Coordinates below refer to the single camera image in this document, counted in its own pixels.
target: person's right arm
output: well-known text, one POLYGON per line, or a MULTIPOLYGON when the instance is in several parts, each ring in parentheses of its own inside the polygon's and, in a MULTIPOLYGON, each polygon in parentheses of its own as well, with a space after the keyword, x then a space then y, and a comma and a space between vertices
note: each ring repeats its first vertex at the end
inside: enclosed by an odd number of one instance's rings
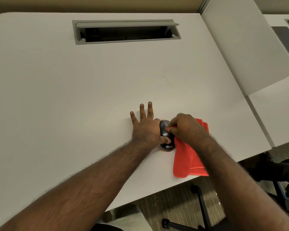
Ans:
POLYGON ((236 227, 246 231, 289 231, 289 216, 191 115, 178 114, 168 129, 197 152, 225 214, 236 227))

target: beige wall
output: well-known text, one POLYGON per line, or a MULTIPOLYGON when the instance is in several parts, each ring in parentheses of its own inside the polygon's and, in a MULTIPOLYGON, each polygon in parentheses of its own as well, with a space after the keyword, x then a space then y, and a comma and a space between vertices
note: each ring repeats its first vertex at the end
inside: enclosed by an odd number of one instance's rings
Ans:
POLYGON ((289 14, 289 0, 254 0, 263 14, 289 14))
POLYGON ((130 12, 195 13, 203 0, 0 0, 0 13, 130 12))

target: computer mouse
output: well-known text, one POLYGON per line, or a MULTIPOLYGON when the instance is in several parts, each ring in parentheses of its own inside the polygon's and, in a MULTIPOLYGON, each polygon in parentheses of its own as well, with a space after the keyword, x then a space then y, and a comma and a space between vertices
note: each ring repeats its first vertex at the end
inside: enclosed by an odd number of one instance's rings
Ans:
POLYGON ((166 143, 161 144, 161 148, 165 151, 172 151, 173 149, 175 149, 174 135, 166 130, 166 127, 168 126, 169 123, 170 121, 168 120, 162 120, 160 122, 161 136, 167 137, 171 140, 170 144, 166 144, 166 143))

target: person's left arm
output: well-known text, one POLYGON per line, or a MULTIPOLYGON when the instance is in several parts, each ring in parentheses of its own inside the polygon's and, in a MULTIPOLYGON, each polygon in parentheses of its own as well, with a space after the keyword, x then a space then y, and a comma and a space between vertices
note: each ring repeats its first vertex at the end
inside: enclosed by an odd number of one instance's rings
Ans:
POLYGON ((152 103, 148 103, 148 117, 144 109, 141 104, 140 122, 130 113, 129 143, 48 191, 0 231, 90 230, 145 157, 159 144, 170 143, 160 136, 160 120, 153 120, 152 103))

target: red microfiber cloth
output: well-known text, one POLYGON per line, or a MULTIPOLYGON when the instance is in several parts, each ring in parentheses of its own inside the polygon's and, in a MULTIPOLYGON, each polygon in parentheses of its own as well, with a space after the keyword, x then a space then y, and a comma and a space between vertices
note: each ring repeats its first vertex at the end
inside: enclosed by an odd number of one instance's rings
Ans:
MULTIPOLYGON (((196 119, 207 132, 209 132, 208 123, 201 119, 196 119)), ((173 175, 177 178, 184 178, 188 175, 208 176, 208 173, 194 149, 181 139, 174 137, 176 145, 176 154, 173 163, 173 175)))

